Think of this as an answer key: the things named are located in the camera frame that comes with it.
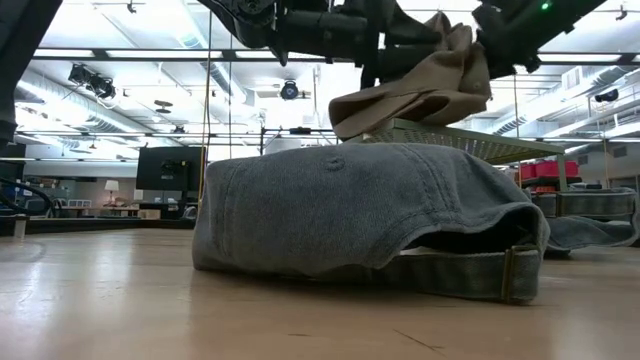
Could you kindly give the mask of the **black aluminium rig frame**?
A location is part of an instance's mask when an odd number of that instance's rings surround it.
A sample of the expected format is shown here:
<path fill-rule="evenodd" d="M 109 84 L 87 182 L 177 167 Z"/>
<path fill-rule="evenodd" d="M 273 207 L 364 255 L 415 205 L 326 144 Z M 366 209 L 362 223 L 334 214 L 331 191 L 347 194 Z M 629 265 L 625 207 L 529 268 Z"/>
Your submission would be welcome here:
<path fill-rule="evenodd" d="M 247 99 L 233 97 L 231 69 L 249 73 L 276 65 L 266 50 L 41 48 L 36 69 L 23 75 L 16 96 L 18 128 L 0 150 L 0 165 L 58 166 L 65 177 L 130 177 L 145 147 L 253 147 L 277 139 L 329 144 L 323 125 L 271 126 Z M 47 62 L 104 64 L 124 72 L 115 100 L 91 100 L 74 83 L 61 85 Z"/>

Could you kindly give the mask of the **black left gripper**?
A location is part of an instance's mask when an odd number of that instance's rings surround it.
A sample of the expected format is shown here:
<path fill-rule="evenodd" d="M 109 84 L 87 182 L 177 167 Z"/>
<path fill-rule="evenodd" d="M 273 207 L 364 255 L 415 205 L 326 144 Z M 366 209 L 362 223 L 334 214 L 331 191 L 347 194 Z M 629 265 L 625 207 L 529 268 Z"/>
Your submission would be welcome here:
<path fill-rule="evenodd" d="M 436 44 L 440 34 L 406 14 L 397 0 L 277 0 L 277 59 L 286 65 L 291 52 L 320 56 L 327 63 L 351 60 L 362 69 L 360 87 L 375 85 L 380 30 L 386 44 Z M 379 81 L 395 81 L 433 53 L 431 45 L 398 46 L 379 51 Z"/>

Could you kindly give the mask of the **beige cap with light brim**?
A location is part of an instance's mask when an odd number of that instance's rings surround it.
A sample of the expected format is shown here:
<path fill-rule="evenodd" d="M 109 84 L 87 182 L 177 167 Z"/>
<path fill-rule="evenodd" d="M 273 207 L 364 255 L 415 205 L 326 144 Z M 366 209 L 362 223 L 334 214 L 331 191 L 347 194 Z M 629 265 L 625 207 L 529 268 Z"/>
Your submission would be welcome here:
<path fill-rule="evenodd" d="M 446 126 L 465 119 L 456 115 L 453 100 L 473 40 L 471 26 L 451 24 L 443 12 L 425 25 L 443 36 L 436 51 L 402 78 L 331 100 L 328 114 L 334 133 L 349 139 L 401 118 Z"/>

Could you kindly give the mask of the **red bin storage rack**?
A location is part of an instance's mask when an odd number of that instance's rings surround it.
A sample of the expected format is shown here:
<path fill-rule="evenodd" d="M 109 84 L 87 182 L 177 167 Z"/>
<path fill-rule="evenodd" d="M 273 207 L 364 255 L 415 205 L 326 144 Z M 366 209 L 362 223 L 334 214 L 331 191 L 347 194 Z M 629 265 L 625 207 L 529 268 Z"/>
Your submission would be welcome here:
<path fill-rule="evenodd" d="M 575 161 L 565 162 L 567 184 L 579 183 L 579 166 Z M 557 161 L 527 163 L 515 175 L 515 181 L 523 188 L 535 193 L 549 193 L 560 190 L 560 173 Z"/>

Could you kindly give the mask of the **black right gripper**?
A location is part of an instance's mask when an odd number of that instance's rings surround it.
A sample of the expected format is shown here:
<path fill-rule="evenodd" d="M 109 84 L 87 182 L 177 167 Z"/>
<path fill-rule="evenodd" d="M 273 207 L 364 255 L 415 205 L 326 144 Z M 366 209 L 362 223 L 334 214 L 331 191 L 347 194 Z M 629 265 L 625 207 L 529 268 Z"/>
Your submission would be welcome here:
<path fill-rule="evenodd" d="M 484 47 L 491 79 L 529 73 L 540 66 L 538 50 L 560 31 L 565 0 L 482 2 L 473 12 L 477 41 Z"/>

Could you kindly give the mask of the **black ceiling spotlight cluster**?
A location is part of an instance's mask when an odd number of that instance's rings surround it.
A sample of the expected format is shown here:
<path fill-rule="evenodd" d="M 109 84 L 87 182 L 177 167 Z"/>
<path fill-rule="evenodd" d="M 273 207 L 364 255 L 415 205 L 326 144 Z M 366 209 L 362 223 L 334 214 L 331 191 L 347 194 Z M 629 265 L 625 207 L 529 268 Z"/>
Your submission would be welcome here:
<path fill-rule="evenodd" d="M 101 100 L 113 99 L 116 87 L 111 78 L 105 78 L 82 64 L 73 64 L 68 80 L 79 87 L 84 87 Z"/>

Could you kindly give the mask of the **green perforated metal shelf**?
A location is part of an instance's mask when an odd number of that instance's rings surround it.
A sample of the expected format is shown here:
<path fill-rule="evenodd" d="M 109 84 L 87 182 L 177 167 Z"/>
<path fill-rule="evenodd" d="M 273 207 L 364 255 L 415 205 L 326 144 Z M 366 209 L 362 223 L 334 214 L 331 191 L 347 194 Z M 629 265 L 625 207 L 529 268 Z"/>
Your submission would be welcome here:
<path fill-rule="evenodd" d="M 492 165 L 554 156 L 558 162 L 559 188 L 561 191 L 568 189 L 565 150 L 560 146 L 540 141 L 393 119 L 372 131 L 346 140 L 346 143 L 420 143 L 447 146 L 462 150 Z"/>

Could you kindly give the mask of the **black monitor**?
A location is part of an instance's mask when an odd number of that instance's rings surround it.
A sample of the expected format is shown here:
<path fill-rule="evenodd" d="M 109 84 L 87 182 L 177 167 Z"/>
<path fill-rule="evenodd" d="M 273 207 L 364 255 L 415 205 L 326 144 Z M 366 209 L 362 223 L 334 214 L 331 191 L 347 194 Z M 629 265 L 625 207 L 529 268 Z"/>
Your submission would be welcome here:
<path fill-rule="evenodd" d="M 142 148 L 138 158 L 136 188 L 198 191 L 205 155 L 201 147 Z"/>

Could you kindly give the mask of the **grey denim cap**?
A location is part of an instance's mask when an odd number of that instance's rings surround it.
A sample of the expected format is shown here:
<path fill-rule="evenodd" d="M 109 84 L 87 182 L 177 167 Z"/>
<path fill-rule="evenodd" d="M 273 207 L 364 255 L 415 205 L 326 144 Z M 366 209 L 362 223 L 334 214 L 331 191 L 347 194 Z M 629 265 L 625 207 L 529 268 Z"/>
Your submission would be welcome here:
<path fill-rule="evenodd" d="M 199 270 L 525 303 L 549 232 L 509 178 L 461 150 L 343 144 L 209 165 L 192 260 Z"/>
<path fill-rule="evenodd" d="M 629 247 L 640 239 L 640 194 L 629 188 L 531 193 L 550 227 L 547 254 Z"/>

